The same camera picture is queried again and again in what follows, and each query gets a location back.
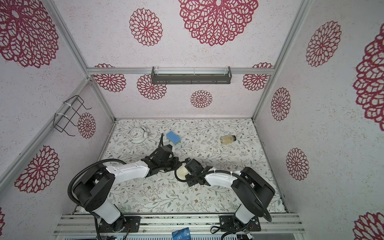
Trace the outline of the cream square paper sheet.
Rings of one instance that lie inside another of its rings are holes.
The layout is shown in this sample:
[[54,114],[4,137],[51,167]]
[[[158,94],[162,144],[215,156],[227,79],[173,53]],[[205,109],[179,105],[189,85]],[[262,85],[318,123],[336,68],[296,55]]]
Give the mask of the cream square paper sheet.
[[177,169],[176,174],[179,179],[186,180],[186,176],[189,174],[189,171],[185,167],[181,166]]

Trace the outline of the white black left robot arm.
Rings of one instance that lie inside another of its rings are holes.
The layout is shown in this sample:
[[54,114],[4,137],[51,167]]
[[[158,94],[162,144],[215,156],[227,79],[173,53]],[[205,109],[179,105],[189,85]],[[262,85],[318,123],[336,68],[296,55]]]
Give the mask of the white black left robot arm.
[[68,185],[68,196],[96,218],[109,225],[121,224],[123,214],[109,200],[113,185],[133,179],[148,178],[159,172],[171,172],[180,163],[172,146],[160,146],[153,154],[127,164],[119,159],[104,159],[76,174]]

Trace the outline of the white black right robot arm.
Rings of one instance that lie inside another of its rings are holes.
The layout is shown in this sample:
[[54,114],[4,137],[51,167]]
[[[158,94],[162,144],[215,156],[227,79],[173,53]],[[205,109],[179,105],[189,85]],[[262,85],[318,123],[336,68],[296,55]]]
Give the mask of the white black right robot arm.
[[234,219],[243,225],[254,217],[272,221],[268,206],[276,191],[250,167],[235,172],[218,170],[211,166],[203,167],[197,160],[188,158],[178,164],[174,174],[178,181],[190,187],[200,184],[232,190],[241,201]]

